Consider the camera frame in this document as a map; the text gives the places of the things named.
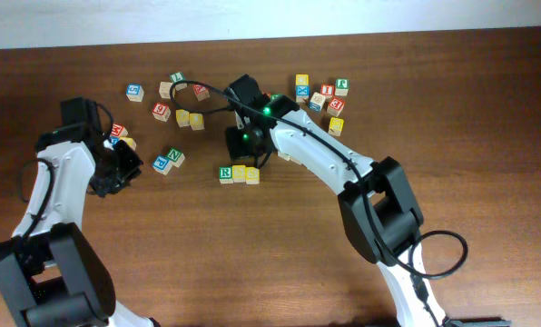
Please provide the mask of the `green R block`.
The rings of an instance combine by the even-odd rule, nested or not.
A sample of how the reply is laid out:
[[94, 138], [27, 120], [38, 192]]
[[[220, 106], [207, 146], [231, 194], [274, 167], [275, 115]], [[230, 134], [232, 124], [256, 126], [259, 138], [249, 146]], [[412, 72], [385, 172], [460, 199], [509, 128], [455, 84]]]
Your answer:
[[231, 166], [222, 166], [219, 168], [219, 181], [221, 184], [233, 183]]

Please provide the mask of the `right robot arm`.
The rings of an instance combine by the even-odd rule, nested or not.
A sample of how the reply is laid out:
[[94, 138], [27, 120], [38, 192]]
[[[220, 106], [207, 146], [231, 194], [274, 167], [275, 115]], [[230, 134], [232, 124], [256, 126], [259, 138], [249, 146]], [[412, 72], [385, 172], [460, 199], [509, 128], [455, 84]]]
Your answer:
[[424, 222], [401, 165], [358, 154], [318, 127], [285, 95], [270, 98], [244, 75], [222, 93], [243, 124], [226, 132], [233, 159], [281, 152], [300, 162], [338, 197], [353, 248], [378, 266], [394, 301], [399, 326], [449, 326], [424, 270]]

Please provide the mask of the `yellow S block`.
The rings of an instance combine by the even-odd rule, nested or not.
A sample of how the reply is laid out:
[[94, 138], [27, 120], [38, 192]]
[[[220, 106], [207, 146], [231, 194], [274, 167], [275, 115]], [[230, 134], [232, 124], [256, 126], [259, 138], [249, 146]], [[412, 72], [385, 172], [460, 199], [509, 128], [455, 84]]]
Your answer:
[[261, 180], [260, 170], [256, 167], [247, 167], [245, 171], [246, 184], [259, 184]]
[[235, 183], [246, 182], [246, 166], [245, 165], [234, 165], [232, 167], [232, 180]]

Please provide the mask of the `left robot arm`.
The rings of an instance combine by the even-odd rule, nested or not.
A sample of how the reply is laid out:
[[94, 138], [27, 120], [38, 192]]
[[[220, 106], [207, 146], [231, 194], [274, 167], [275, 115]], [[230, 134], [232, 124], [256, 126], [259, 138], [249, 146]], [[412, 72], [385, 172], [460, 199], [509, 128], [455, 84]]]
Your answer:
[[126, 142], [111, 142], [102, 104], [78, 97], [60, 109], [61, 126], [35, 145], [37, 176], [24, 217], [0, 243], [0, 293], [18, 326], [153, 327], [154, 318], [117, 301], [82, 232], [86, 195], [119, 193], [143, 162]]

